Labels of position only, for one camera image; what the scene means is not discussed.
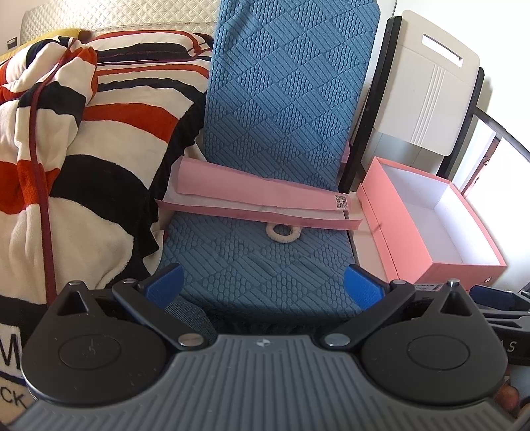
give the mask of cream headboard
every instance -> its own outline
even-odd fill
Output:
[[[62,28],[95,35],[161,28],[212,35],[218,8],[219,0],[50,0],[24,14],[20,43]]]

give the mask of white hair tie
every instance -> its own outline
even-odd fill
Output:
[[[291,233],[289,235],[280,235],[274,230],[276,226],[278,225],[269,223],[267,224],[265,231],[267,232],[267,236],[273,241],[276,241],[277,243],[282,243],[282,244],[292,243],[293,241],[296,241],[297,239],[299,239],[300,234],[302,233],[301,227],[289,226],[291,228]]]

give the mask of blue textured chair cover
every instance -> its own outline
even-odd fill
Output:
[[[222,0],[205,156],[262,177],[336,189],[379,19],[375,0]],[[265,224],[178,213],[161,266],[205,311],[303,323],[355,315],[343,288],[347,233],[304,229],[279,244]]]

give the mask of striped blanket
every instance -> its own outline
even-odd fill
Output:
[[[212,43],[58,37],[0,66],[1,421],[31,402],[22,347],[67,281],[100,289],[156,270],[155,199],[178,157],[200,156]]]

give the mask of pink shoebox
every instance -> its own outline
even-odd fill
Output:
[[[448,180],[374,158],[357,191],[388,281],[443,283],[469,290],[506,269],[488,231]]]

